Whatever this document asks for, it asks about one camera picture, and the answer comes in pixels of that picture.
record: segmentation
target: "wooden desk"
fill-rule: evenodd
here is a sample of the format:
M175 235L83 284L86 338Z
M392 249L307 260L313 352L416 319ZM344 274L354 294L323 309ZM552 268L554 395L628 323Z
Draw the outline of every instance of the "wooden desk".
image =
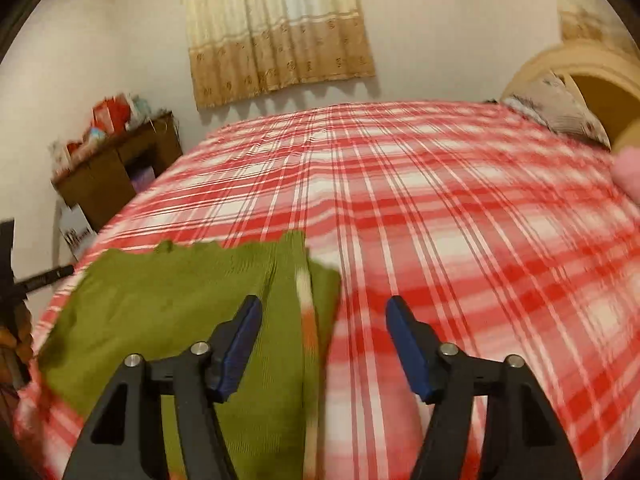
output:
M97 232L136 195L129 173L151 166L159 176L181 155L174 117L167 113L105 140L91 157L52 184L69 207L82 208Z

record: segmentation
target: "beige curtain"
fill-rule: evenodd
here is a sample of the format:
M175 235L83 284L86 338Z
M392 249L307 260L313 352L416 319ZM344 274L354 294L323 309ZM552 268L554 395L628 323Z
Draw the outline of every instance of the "beige curtain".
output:
M198 108L375 75L357 0L183 0Z

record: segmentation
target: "screw head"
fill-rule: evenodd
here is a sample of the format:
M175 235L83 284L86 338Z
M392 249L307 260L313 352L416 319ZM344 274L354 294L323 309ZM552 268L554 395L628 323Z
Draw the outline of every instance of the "screw head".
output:
M135 368L141 362L142 362L142 357L140 356L140 354L131 354L124 358L124 364L129 368Z
M516 354L507 356L507 364L511 368L522 368L524 366L524 359Z
M191 345L191 353L194 355L206 354L209 351L209 345L204 341L198 341Z
M440 352L442 355L451 357L456 355L459 351L460 349L453 343L443 343L440 345Z

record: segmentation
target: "bed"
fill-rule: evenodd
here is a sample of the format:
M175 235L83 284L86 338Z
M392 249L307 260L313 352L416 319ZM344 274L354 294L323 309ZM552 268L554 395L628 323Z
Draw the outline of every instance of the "bed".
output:
M429 410L409 390L384 317L402 294L469 354L522 355L584 478L603 480L640 428L640 209L612 183L611 163L501 104L343 104L233 124L100 232L37 325L36 346L107 248L233 246L300 228L311 256L342 275L325 478L404 479L414 466ZM82 420L32 372L15 431L59 479ZM485 409L479 400L465 479Z

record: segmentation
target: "green sweater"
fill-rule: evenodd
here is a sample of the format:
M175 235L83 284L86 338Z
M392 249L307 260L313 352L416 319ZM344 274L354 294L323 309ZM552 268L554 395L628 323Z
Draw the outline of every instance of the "green sweater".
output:
M46 383L86 418L128 354L179 354L255 294L262 327L238 392L216 406L222 433L241 480L315 476L321 364L340 275L309 260L304 243L289 232L231 249L163 242L147 254L106 251L38 356ZM170 471L184 473L172 397L162 398L162 420Z

